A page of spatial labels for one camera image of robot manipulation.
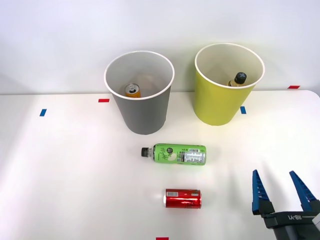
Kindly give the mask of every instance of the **red can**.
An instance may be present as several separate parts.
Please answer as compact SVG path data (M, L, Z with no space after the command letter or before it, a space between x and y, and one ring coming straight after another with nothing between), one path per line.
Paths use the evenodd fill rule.
M166 208L200 209L201 192L191 189L166 189L163 202Z

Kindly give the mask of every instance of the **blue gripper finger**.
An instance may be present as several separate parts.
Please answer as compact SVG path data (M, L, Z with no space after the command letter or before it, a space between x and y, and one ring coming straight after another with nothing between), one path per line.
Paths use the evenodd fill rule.
M254 215L273 212L272 203L269 200L268 194L265 190L265 187L260 179L260 176L257 170L254 170L252 175L252 195L253 195L252 212ZM269 203L263 204L261 206L261 203L263 203L261 201L266 201Z
M313 209L310 202L316 201L316 197L312 194L309 188L294 171L290 172L290 176L292 178L296 192L298 193L303 211L312 211Z

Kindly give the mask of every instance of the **bottle label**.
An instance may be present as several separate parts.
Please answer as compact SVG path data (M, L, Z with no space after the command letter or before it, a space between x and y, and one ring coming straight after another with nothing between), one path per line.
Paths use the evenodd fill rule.
M154 160L166 164L204 165L206 147L159 143L155 145Z

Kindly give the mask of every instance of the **white table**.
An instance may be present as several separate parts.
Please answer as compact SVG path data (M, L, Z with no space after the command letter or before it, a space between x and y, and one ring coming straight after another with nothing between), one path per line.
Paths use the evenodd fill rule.
M137 135L111 94L0 96L0 240L275 239L251 212L252 171L276 211L301 210L291 170L320 198L320 98L254 91L224 126L192 98L171 93L163 128ZM141 157L156 143L205 145L207 163ZM202 208L164 208L165 188L201 190Z

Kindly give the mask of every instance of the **gray cup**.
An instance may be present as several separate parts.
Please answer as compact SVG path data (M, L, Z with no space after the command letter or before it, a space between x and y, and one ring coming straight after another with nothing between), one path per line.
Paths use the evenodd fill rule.
M153 134L165 123L170 88L175 78L172 63L159 53L133 51L114 59L104 72L127 127L136 134ZM141 97L126 96L128 84L139 86Z

